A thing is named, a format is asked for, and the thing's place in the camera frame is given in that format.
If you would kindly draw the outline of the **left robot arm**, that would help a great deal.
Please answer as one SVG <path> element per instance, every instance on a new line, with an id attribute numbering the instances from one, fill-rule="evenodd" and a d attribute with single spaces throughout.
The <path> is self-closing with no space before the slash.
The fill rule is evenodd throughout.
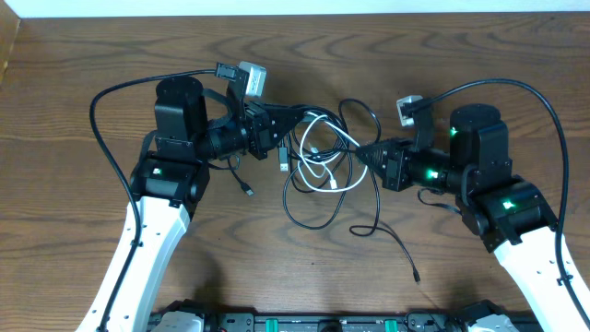
<path id="1" fill-rule="evenodd" d="M 207 188 L 212 160 L 236 153 L 266 158 L 304 117 L 301 107 L 246 101 L 247 74 L 225 94 L 196 72 L 154 77 L 156 130 L 131 176 L 124 229 L 81 331 L 144 331 L 171 256 Z"/>

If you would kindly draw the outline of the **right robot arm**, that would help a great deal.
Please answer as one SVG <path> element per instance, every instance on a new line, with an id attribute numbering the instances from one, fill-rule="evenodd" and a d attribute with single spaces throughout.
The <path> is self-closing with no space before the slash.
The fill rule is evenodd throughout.
<path id="1" fill-rule="evenodd" d="M 509 134 L 500 111 L 468 104 L 450 116 L 450 149 L 433 146 L 432 119 L 418 113 L 415 138 L 357 148 L 383 187 L 420 185 L 455 197 L 464 224 L 495 255 L 545 331 L 586 331 L 579 311 L 589 289 L 572 261 L 558 218 L 540 190 L 512 173 Z"/>

